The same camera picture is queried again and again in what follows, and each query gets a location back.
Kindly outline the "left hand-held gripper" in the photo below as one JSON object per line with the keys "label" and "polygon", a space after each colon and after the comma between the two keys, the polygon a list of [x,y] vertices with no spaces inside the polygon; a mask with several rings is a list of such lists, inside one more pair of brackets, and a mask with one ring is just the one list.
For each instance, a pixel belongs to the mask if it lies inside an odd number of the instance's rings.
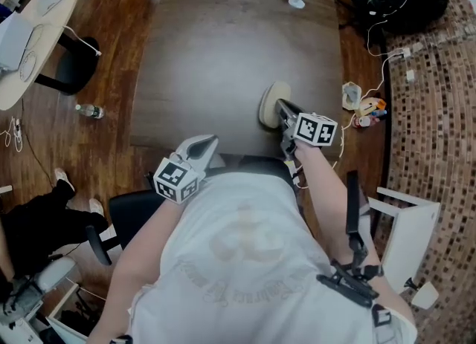
{"label": "left hand-held gripper", "polygon": [[184,140],[176,152],[162,160],[153,174],[156,193],[175,204],[183,204],[194,196],[218,144],[219,138],[214,134]]}

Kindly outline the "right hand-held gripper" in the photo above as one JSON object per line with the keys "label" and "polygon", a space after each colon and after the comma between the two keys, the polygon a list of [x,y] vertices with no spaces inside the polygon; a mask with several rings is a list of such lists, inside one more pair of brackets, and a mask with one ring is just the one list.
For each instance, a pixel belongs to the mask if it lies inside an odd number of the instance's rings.
{"label": "right hand-held gripper", "polygon": [[285,99],[277,100],[275,111],[283,130],[280,147],[287,159],[294,155],[298,141],[314,147],[332,145],[338,128],[334,120],[315,113],[303,113],[300,106]]}

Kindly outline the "person's left forearm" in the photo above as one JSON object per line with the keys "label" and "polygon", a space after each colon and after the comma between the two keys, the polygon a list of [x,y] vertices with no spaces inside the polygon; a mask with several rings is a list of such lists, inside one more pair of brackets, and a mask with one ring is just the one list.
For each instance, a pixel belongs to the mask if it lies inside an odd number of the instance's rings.
{"label": "person's left forearm", "polygon": [[158,280],[163,249],[184,209],[183,204],[164,201],[126,246],[112,274],[101,318],[86,344],[109,344],[127,332],[132,301],[143,286]]}

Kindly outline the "person's right forearm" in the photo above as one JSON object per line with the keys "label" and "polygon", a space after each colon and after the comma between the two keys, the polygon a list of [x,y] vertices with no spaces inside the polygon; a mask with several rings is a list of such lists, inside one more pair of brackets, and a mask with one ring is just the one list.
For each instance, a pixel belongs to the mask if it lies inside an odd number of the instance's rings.
{"label": "person's right forearm", "polygon": [[298,141],[295,157],[303,167],[327,254],[343,265],[350,263],[353,251],[346,234],[346,186],[318,147]]}

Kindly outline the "pile of snack packets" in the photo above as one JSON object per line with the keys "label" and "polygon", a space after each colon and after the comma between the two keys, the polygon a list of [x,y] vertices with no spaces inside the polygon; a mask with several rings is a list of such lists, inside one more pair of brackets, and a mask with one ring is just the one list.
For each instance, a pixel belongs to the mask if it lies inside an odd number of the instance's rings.
{"label": "pile of snack packets", "polygon": [[363,99],[356,109],[352,125],[354,128],[371,127],[387,117],[387,103],[380,98]]}

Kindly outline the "black office chair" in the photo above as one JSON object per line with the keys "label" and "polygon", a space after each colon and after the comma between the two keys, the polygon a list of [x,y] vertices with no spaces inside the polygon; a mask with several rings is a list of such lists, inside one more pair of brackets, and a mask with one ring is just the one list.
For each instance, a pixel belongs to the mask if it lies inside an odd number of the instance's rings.
{"label": "black office chair", "polygon": [[99,263],[110,266],[108,252],[117,246],[125,249],[165,198],[152,190],[143,190],[115,196],[109,200],[109,212],[115,236],[102,240],[92,225],[86,227],[86,237]]}

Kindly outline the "black phone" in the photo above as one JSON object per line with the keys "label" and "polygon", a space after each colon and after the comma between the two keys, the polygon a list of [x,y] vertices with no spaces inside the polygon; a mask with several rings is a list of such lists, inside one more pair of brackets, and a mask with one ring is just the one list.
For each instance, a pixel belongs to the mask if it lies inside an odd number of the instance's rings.
{"label": "black phone", "polygon": [[358,171],[347,173],[347,221],[346,234],[370,233],[370,205],[361,188]]}

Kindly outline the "clear water bottle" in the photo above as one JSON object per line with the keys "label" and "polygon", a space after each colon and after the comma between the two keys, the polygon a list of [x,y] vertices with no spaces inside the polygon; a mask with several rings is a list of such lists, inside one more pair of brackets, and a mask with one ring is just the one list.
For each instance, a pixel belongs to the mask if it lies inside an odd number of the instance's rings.
{"label": "clear water bottle", "polygon": [[92,104],[76,104],[75,110],[78,111],[81,115],[93,119],[101,119],[104,116],[104,110],[101,107],[94,106]]}

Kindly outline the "person's white shirt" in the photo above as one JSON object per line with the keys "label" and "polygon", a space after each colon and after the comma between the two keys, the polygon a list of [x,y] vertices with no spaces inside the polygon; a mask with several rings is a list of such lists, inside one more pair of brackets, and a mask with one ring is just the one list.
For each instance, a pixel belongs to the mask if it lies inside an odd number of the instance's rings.
{"label": "person's white shirt", "polygon": [[187,205],[128,332],[133,344],[414,344],[399,313],[378,327],[318,281],[331,272],[285,181],[217,175]]}

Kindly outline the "black duffel bag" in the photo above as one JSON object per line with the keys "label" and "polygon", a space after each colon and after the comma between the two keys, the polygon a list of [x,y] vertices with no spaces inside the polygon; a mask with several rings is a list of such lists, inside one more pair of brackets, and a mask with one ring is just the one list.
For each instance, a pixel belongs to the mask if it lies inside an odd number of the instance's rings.
{"label": "black duffel bag", "polygon": [[448,0],[407,0],[394,14],[386,17],[382,29],[395,35],[423,32],[444,15],[447,6]]}

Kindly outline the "white shelf unit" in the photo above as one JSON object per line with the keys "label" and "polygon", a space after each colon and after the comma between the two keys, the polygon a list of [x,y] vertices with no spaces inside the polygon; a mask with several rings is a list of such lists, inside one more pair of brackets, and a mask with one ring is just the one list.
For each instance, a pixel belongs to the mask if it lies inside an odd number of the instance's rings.
{"label": "white shelf unit", "polygon": [[382,266],[390,286],[402,293],[406,281],[415,277],[424,259],[441,205],[384,187],[378,187],[377,193],[407,204],[406,207],[397,207],[375,198],[369,199],[371,209],[393,218]]}

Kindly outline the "round beige table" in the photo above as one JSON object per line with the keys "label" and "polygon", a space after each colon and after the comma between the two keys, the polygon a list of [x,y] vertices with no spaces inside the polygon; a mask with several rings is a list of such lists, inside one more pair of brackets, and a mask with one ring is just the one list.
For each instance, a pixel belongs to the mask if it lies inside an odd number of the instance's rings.
{"label": "round beige table", "polygon": [[37,83],[63,94],[81,91],[96,71],[101,56],[96,39],[71,38],[67,25],[77,0],[30,0],[21,14],[32,25],[33,33],[19,68],[0,68],[0,110],[12,108]]}

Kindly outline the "white box appliance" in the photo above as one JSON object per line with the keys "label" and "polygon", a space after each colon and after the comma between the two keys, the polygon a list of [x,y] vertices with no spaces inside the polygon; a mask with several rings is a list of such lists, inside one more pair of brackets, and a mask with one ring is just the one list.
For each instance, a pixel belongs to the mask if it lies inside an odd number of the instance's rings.
{"label": "white box appliance", "polygon": [[0,23],[0,68],[16,71],[28,45],[33,25],[14,12]]}

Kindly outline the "black clamp phone mount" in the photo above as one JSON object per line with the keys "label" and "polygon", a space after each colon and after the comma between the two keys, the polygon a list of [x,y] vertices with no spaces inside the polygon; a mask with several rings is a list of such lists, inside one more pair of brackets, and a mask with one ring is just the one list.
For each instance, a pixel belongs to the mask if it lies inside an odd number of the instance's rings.
{"label": "black clamp phone mount", "polygon": [[353,260],[347,265],[342,265],[333,259],[330,264],[335,268],[335,272],[331,276],[317,275],[316,279],[322,285],[336,291],[357,305],[371,308],[379,293],[370,286],[369,281],[375,277],[383,276],[383,267],[381,265],[365,265],[362,267],[361,265],[368,255],[364,240],[357,231],[352,231],[347,235],[350,249],[353,252]]}

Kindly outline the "white block on black mount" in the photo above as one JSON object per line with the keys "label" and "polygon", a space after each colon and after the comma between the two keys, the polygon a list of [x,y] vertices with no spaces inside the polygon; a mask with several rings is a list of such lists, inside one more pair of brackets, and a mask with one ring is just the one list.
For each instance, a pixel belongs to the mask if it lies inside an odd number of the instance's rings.
{"label": "white block on black mount", "polygon": [[431,282],[426,282],[423,286],[417,287],[412,278],[409,278],[404,286],[415,291],[411,304],[424,310],[430,309],[439,297],[437,289]]}

